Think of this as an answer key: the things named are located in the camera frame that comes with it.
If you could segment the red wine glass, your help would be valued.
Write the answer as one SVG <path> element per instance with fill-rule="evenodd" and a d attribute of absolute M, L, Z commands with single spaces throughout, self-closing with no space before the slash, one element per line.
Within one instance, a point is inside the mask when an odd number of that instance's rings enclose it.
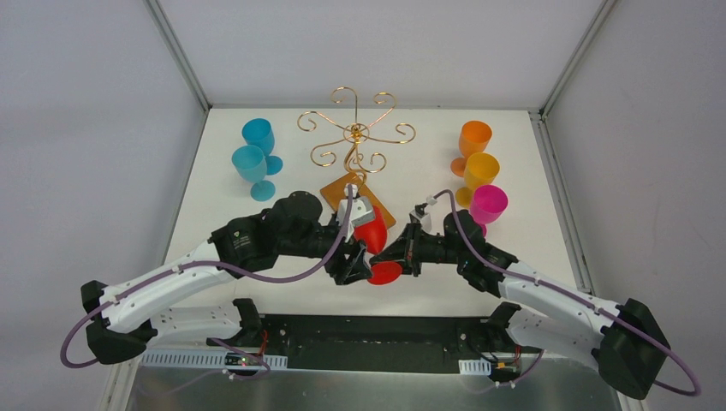
<path fill-rule="evenodd" d="M 383 213 L 377 206 L 372 207 L 375 218 L 354 228 L 354 238 L 366 244 L 366 251 L 372 255 L 381 253 L 388 240 L 388 228 Z M 402 268 L 393 262 L 371 263 L 372 277 L 368 282 L 373 285 L 393 283 L 401 274 Z"/>

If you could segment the magenta wine glass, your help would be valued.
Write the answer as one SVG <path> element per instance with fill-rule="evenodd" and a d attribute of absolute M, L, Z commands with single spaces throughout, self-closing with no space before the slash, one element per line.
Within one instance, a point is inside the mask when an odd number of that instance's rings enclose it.
<path fill-rule="evenodd" d="M 486 234 L 487 226 L 497 221 L 509 206 L 508 195 L 496 185 L 483 185 L 473 191 L 469 213 Z"/>

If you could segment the yellow wine glass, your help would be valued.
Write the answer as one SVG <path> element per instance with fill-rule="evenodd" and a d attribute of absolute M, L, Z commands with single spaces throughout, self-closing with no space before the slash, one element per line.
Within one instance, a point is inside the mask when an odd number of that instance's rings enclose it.
<path fill-rule="evenodd" d="M 450 164 L 451 171 L 461 176 L 464 186 L 455 192 L 455 201 L 463 208 L 471 204 L 473 192 L 494 182 L 501 166 L 497 158 L 485 152 L 476 152 L 468 158 L 456 158 Z"/>

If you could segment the orange wine glass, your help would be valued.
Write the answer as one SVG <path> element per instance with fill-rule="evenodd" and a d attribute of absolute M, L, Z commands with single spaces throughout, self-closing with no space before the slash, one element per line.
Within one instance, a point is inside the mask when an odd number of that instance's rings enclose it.
<path fill-rule="evenodd" d="M 487 147 L 493 135 L 489 124 L 477 120 L 466 122 L 461 127 L 458 140 L 460 157 L 450 163 L 450 170 L 455 176 L 463 176 L 468 159 Z"/>

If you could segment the teal wine glass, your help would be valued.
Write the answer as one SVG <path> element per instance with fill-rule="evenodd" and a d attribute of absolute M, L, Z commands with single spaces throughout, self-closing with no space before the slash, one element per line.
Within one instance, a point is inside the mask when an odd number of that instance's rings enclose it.
<path fill-rule="evenodd" d="M 267 201 L 275 195 L 275 185 L 266 179 L 266 157 L 260 148 L 251 145 L 241 146 L 233 152 L 231 162 L 238 175 L 252 184 L 250 196 L 254 200 Z"/>

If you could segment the blue wine glass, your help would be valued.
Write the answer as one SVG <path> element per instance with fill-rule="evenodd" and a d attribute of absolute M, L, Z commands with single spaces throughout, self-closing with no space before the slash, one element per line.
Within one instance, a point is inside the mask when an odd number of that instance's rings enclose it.
<path fill-rule="evenodd" d="M 241 135 L 248 145 L 258 147 L 265 155 L 268 176 L 274 176 L 282 170 L 282 159 L 272 154 L 275 147 L 275 135 L 271 123 L 267 119 L 254 118 L 248 121 L 242 127 Z"/>

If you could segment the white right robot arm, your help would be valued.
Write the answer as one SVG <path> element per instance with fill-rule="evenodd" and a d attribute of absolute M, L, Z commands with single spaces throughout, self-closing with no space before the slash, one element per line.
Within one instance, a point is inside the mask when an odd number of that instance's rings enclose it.
<path fill-rule="evenodd" d="M 502 299 L 486 322 L 491 347 L 516 344 L 566 356 L 623 395 L 646 398 L 669 346 L 648 306 L 607 301 L 554 281 L 489 243 L 467 211 L 448 214 L 443 227 L 432 235 L 413 219 L 372 257 L 372 269 L 399 277 L 418 276 L 424 264 L 454 265 L 474 289 Z"/>

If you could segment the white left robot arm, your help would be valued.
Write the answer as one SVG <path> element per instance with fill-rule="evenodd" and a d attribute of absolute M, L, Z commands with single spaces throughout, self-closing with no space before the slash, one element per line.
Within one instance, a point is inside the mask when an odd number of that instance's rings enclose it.
<path fill-rule="evenodd" d="M 251 346 L 261 335 L 259 312 L 249 299 L 214 307 L 179 307 L 199 292 L 253 278 L 271 283 L 267 271 L 282 256 L 314 260 L 338 285 L 372 278 L 368 253 L 382 250 L 382 212 L 363 195 L 342 200 L 327 224 L 321 202 L 297 191 L 272 207 L 230 220 L 194 250 L 133 280 L 98 281 L 81 289 L 86 341 L 97 362 L 131 360 L 159 343 L 203 340 Z"/>

